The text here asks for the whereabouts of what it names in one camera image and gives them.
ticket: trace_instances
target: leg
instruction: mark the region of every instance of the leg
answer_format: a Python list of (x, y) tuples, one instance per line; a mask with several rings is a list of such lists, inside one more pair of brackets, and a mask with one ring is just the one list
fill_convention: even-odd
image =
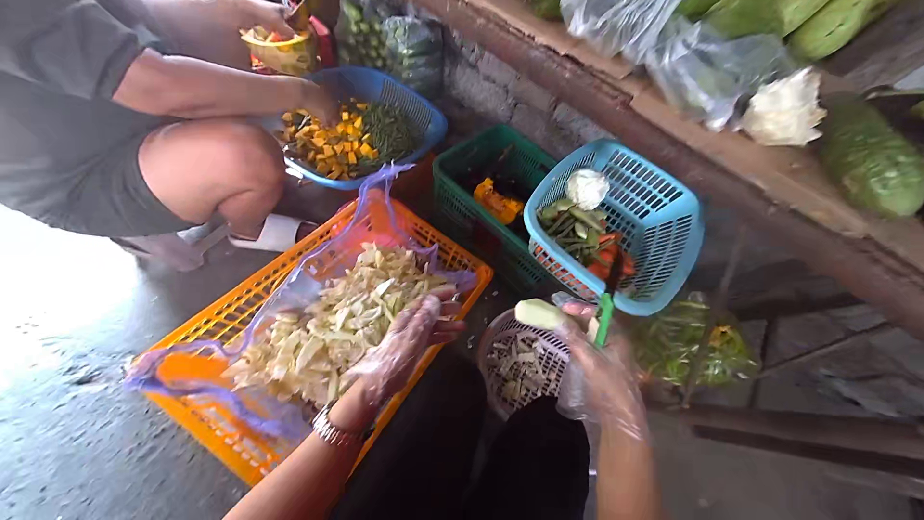
[(478, 368), (443, 348), (356, 468), (330, 517), (458, 517), (484, 412)]
[(178, 217), (202, 223), (215, 211), (242, 238), (260, 235), (282, 197), (279, 144), (243, 120), (184, 121), (153, 131), (141, 145), (141, 176)]
[(590, 483), (590, 446), (580, 421), (540, 397), (510, 416), (466, 503), (465, 517), (580, 520)]

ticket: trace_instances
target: shredded vegetable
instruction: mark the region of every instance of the shredded vegetable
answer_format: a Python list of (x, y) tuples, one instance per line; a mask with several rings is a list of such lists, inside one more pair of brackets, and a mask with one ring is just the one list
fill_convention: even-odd
[(263, 386), (280, 401), (324, 405), (350, 383), (346, 371), (382, 342), (397, 314), (417, 296), (445, 283), (418, 265), (414, 252), (362, 244), (342, 278), (328, 280), (304, 311), (279, 313), (225, 376), (235, 390)]

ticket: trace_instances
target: blue plastic basket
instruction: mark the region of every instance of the blue plastic basket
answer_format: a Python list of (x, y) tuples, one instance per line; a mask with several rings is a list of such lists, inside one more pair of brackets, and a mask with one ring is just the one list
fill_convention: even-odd
[[(326, 68), (310, 74), (308, 79), (327, 86), (330, 92), (339, 96), (341, 102), (355, 98), (360, 102), (377, 101), (404, 110), (422, 136), (422, 142), (413, 154), (395, 161), (396, 164), (413, 163), (420, 159), (446, 135), (446, 117), (442, 112), (419, 94), (378, 70), (365, 67)], [(286, 157), (286, 165), (307, 179), (335, 190), (356, 190), (363, 181), (363, 178), (330, 180), (308, 164), (290, 157)]]
[(524, 210), (529, 251), (576, 295), (596, 302), (604, 281), (542, 230), (538, 212), (565, 197), (565, 184), (576, 169), (600, 171), (611, 189), (600, 209), (607, 232), (623, 235), (620, 246), (635, 261), (636, 274), (620, 281), (614, 304), (635, 316), (663, 309), (687, 281), (702, 245), (699, 201), (686, 186), (644, 157), (611, 139), (578, 148), (558, 163), (529, 197)]

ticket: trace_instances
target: concrete floor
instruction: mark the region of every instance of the concrete floor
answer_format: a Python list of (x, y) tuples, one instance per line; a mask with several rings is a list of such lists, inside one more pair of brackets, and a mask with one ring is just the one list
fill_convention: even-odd
[[(207, 266), (181, 274), (2, 207), (0, 227), (0, 519), (221, 517), (246, 486), (123, 391), (121, 365), (273, 255), (223, 242)], [(493, 317), (488, 308), (475, 309), (473, 326)], [(827, 464), (651, 422), (672, 518), (912, 518), (907, 498), (834, 481)]]

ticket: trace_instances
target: green plastic basket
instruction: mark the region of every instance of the green plastic basket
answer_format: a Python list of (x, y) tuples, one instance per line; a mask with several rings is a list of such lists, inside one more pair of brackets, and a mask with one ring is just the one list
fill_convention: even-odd
[(484, 258), (514, 289), (529, 292), (544, 283), (555, 284), (554, 277), (529, 253), (525, 240), (498, 222), (475, 202), (471, 193), (459, 186), (459, 181), (467, 176), (479, 175), (480, 169), (510, 144), (514, 149), (507, 158), (506, 172), (530, 190), (535, 190), (557, 163), (539, 146), (506, 125), (497, 125), (450, 148), (433, 161), (436, 225), (463, 247)]

